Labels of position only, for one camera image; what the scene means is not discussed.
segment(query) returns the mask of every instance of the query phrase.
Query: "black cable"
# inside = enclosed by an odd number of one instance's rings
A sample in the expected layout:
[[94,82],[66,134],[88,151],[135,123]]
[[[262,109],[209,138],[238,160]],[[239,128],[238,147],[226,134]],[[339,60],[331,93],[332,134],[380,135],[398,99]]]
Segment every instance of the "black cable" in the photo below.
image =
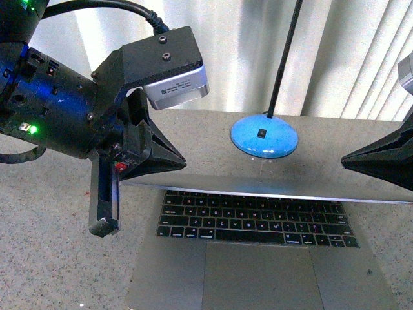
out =
[[126,0],[74,0],[59,3],[58,5],[52,5],[46,8],[42,19],[84,8],[120,8],[144,17],[146,21],[154,27],[154,35],[169,31],[168,26],[164,24],[162,19],[158,17],[154,11]]
[[20,154],[0,154],[0,163],[7,163],[9,165],[15,163],[25,163],[27,161],[33,161],[42,156],[46,151],[45,147],[35,147]]
[[288,53],[290,52],[292,37],[294,35],[294,30],[296,29],[298,15],[299,15],[299,11],[301,10],[302,3],[303,3],[303,0],[297,0],[294,13],[292,14],[290,29],[288,30],[288,34],[287,34],[287,41],[285,42],[284,52],[283,52],[283,55],[281,56],[281,62],[279,64],[279,68],[277,71],[276,82],[274,84],[274,89],[272,90],[272,96],[270,100],[270,106],[268,108],[267,118],[272,118],[272,116],[274,115],[274,109],[276,107],[279,88],[281,86],[281,81],[283,80],[285,64],[287,63],[287,57],[288,57]]

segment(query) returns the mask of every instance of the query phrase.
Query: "laptop keyboard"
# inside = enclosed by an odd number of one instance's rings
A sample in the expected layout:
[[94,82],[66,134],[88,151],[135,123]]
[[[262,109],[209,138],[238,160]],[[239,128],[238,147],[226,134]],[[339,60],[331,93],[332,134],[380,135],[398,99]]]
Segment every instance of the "laptop keyboard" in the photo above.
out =
[[341,203],[166,191],[157,236],[358,247]]

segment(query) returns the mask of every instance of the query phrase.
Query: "red button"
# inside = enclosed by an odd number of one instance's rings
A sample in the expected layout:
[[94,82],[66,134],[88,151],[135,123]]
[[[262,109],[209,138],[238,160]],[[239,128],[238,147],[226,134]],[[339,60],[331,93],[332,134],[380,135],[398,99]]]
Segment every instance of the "red button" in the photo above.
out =
[[126,165],[126,163],[117,163],[115,165],[116,170],[118,170],[119,172],[124,171],[128,166]]

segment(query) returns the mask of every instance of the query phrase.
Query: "trackpad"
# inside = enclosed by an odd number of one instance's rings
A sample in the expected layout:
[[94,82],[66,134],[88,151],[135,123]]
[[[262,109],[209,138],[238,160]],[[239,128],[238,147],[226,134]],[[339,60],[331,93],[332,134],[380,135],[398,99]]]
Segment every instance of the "trackpad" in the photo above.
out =
[[210,242],[203,310],[323,309],[307,248]]

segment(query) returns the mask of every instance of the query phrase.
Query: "vertical blinds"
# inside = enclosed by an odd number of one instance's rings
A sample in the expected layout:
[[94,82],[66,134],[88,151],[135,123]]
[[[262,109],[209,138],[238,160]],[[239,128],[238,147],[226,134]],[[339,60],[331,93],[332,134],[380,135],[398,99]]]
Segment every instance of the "vertical blinds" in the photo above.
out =
[[[133,1],[197,39],[211,91],[178,109],[268,109],[295,1]],[[275,113],[403,121],[413,96],[397,63],[413,51],[412,29],[411,0],[304,1]],[[42,21],[30,44],[89,76],[111,51],[151,35],[139,16],[88,9]]]
[[413,3],[330,5],[301,115],[403,121],[413,96],[397,63],[413,51]]

